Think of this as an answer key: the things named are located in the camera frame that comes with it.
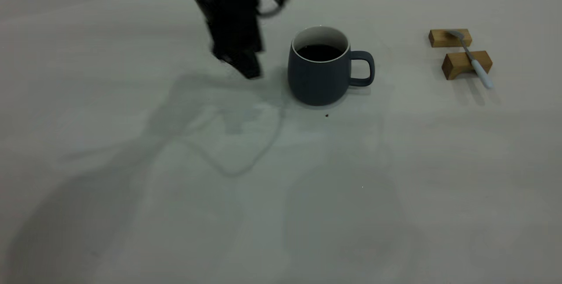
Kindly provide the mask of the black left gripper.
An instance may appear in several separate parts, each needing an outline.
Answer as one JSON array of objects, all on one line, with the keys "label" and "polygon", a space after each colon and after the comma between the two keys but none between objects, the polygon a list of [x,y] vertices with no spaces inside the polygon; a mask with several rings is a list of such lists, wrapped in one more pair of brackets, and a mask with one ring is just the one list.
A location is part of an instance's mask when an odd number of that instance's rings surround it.
[{"label": "black left gripper", "polygon": [[263,50],[257,22],[258,0],[195,0],[212,38],[212,52],[246,79],[262,76]]}]

